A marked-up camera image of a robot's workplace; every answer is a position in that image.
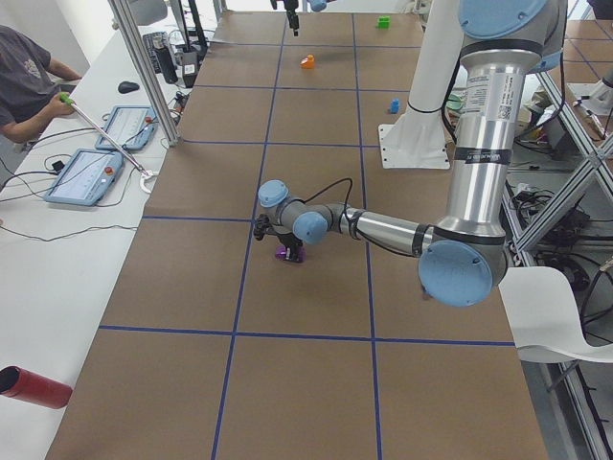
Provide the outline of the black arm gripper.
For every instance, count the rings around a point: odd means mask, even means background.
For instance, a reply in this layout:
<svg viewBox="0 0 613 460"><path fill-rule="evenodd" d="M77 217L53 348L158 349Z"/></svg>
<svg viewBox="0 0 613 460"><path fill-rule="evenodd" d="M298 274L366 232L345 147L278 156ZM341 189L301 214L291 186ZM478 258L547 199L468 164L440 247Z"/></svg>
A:
<svg viewBox="0 0 613 460"><path fill-rule="evenodd" d="M297 10L299 8L298 0L270 0L270 4L273 10L279 7L279 4L284 5L285 14L288 21L288 26L291 29L294 36L299 35L300 22Z"/></svg>

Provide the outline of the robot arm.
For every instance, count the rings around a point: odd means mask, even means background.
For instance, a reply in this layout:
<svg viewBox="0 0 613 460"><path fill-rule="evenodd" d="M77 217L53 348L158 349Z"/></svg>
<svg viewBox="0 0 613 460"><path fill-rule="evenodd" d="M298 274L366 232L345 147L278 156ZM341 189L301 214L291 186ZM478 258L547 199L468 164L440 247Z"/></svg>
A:
<svg viewBox="0 0 613 460"><path fill-rule="evenodd" d="M293 33L294 36L299 35L300 22L299 16L297 13L297 9L299 7L299 2L295 0L283 0L284 10L288 22L289 29ZM310 5L311 9L314 12L320 12L327 7L328 1L311 1L308 0L307 3ZM299 263L303 260L304 257L304 248L303 243L297 239L293 234L288 235L277 235L279 241L283 245L277 250L276 257L280 260L285 260L288 262Z"/></svg>

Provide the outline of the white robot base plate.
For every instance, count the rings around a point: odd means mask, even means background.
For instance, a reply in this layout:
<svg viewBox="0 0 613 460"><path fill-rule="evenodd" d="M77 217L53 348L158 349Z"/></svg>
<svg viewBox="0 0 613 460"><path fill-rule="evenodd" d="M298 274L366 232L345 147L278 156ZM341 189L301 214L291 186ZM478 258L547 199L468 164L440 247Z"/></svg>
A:
<svg viewBox="0 0 613 460"><path fill-rule="evenodd" d="M378 126L379 149L384 169L448 170L450 162L441 125Z"/></svg>

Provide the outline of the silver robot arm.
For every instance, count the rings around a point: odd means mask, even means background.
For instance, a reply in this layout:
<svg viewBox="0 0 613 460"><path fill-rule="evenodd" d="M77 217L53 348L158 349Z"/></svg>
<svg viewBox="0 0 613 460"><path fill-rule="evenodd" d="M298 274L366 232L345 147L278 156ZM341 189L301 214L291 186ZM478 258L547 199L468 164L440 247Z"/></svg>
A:
<svg viewBox="0 0 613 460"><path fill-rule="evenodd" d="M336 232L418 259L426 294L454 307L482 302L504 278L506 234L499 221L525 78L556 67L564 1L432 3L407 107L379 129L386 168L451 171L444 216L414 223L346 203L317 205L279 180L260 186L253 234L273 235L283 258Z"/></svg>

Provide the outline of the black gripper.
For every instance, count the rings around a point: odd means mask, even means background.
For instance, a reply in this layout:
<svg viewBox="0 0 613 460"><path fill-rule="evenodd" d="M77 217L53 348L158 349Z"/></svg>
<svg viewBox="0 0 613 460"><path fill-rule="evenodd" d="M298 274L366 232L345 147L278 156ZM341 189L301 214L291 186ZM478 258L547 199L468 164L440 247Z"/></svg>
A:
<svg viewBox="0 0 613 460"><path fill-rule="evenodd" d="M274 236L285 247L284 258L287 261L292 259L292 248L294 247L294 255L296 257L303 256L303 241L297 238L293 233L287 231L280 225L273 224L268 215L259 215L254 224L253 237L257 241L262 241L265 236Z"/></svg>

